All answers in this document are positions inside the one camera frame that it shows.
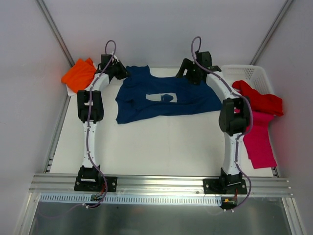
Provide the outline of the blue printed t shirt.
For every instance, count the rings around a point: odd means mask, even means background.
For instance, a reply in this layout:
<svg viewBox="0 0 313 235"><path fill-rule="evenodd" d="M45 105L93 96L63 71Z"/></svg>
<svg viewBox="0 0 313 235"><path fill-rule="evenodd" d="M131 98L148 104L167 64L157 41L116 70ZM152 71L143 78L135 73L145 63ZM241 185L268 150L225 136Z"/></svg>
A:
<svg viewBox="0 0 313 235"><path fill-rule="evenodd" d="M192 85L184 77L155 77L148 66L126 69L131 75L123 81L115 99L118 124L213 112L222 107L218 96L204 82Z"/></svg>

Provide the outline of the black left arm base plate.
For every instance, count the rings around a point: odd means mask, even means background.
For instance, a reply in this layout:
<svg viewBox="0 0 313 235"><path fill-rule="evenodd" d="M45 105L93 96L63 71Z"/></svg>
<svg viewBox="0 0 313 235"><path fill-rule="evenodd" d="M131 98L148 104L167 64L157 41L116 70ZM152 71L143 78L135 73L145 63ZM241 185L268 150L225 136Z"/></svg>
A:
<svg viewBox="0 0 313 235"><path fill-rule="evenodd" d="M105 184L104 179L100 177L99 179L84 179L76 177L74 184L74 191L85 191L85 192L116 192L117 187L117 177L106 177Z"/></svg>

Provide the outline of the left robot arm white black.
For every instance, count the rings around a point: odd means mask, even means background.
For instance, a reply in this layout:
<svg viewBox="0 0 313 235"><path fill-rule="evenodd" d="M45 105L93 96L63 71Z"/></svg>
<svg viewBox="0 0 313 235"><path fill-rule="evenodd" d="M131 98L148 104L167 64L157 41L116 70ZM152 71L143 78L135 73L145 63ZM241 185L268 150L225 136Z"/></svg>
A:
<svg viewBox="0 0 313 235"><path fill-rule="evenodd" d="M114 77L124 79L128 76L130 73L121 61L113 53L105 53L101 55L101 63L91 84L77 93L78 118L84 129L84 156L76 177L75 191L98 191L102 195L108 190L96 154L97 128L105 114L101 92Z"/></svg>

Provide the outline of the red t shirt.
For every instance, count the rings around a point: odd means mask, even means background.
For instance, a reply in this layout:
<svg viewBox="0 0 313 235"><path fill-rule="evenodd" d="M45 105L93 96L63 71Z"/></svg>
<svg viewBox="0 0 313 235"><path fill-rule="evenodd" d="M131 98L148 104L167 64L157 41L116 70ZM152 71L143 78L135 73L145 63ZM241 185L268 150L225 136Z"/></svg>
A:
<svg viewBox="0 0 313 235"><path fill-rule="evenodd" d="M273 94L261 94L253 89L245 81L239 80L232 84L232 88L243 96L250 98L251 108L253 111L283 116L283 100Z"/></svg>

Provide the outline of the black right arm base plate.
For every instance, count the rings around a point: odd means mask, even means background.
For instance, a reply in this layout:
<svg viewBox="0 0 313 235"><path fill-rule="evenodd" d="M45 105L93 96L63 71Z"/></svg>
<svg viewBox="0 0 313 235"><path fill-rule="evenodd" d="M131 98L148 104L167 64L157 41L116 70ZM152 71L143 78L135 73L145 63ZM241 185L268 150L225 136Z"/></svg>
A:
<svg viewBox="0 0 313 235"><path fill-rule="evenodd" d="M203 179L203 190L205 194L238 194L247 195L247 186L245 180L240 183L226 185L217 178Z"/></svg>

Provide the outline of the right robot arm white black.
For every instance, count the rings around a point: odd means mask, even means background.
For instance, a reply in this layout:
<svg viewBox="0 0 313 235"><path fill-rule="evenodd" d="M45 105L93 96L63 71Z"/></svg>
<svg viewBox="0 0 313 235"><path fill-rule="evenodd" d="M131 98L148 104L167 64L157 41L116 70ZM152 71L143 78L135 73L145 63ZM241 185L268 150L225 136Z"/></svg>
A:
<svg viewBox="0 0 313 235"><path fill-rule="evenodd" d="M205 82L222 103L219 127L224 133L224 162L218 178L203 180L204 193L246 195L240 164L243 138L252 120L249 101L222 78L221 69L212 65L210 52L196 51L192 56L193 60L183 60L176 77L185 76L193 85Z"/></svg>

